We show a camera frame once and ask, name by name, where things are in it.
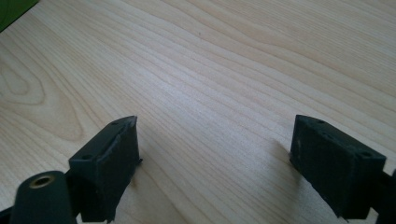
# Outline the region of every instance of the wood grain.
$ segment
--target wood grain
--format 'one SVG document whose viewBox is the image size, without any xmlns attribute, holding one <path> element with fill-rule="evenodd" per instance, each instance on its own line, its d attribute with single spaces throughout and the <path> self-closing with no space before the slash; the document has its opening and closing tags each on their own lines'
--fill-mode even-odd
<svg viewBox="0 0 396 224">
<path fill-rule="evenodd" d="M 116 223 L 346 223 L 289 163 L 296 114 L 396 168 L 394 1 L 41 0 L 0 34 L 0 209 L 137 115 Z"/>
</svg>

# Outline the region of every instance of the black bracket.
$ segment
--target black bracket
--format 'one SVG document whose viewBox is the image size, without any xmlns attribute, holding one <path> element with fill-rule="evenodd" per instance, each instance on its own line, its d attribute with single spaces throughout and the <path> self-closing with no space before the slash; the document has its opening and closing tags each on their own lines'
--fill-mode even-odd
<svg viewBox="0 0 396 224">
<path fill-rule="evenodd" d="M 139 157 L 136 117 L 115 120 L 69 159 L 64 174 L 49 171 L 26 179 L 0 224 L 76 223 L 114 220 Z"/>
<path fill-rule="evenodd" d="M 396 223 L 396 171 L 386 157 L 320 119 L 297 115 L 290 161 L 338 217 Z"/>
</svg>

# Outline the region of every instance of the light wood tabletop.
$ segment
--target light wood tabletop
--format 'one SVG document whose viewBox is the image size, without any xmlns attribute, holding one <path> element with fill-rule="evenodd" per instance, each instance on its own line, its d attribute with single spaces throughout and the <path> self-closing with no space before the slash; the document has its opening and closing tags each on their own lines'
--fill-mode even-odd
<svg viewBox="0 0 396 224">
<path fill-rule="evenodd" d="M 115 223 L 347 223 L 289 162 L 296 114 L 392 173 L 395 1 L 41 0 L 0 34 L 0 210 L 137 115 Z"/>
</svg>

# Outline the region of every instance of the green object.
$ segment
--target green object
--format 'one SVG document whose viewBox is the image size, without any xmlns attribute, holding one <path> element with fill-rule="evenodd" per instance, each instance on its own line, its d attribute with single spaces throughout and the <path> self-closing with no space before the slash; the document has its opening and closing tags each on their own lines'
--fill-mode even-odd
<svg viewBox="0 0 396 224">
<path fill-rule="evenodd" d="M 38 0 L 0 0 L 0 32 L 37 2 Z"/>
</svg>

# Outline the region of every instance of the wooden table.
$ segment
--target wooden table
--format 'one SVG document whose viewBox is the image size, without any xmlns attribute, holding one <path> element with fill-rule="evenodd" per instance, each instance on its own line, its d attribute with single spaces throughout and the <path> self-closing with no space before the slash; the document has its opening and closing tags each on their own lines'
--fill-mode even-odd
<svg viewBox="0 0 396 224">
<path fill-rule="evenodd" d="M 137 115 L 144 162 L 116 223 L 346 223 L 290 165 L 296 114 L 391 174 L 393 0 L 41 0 L 0 34 L 0 209 Z"/>
</svg>

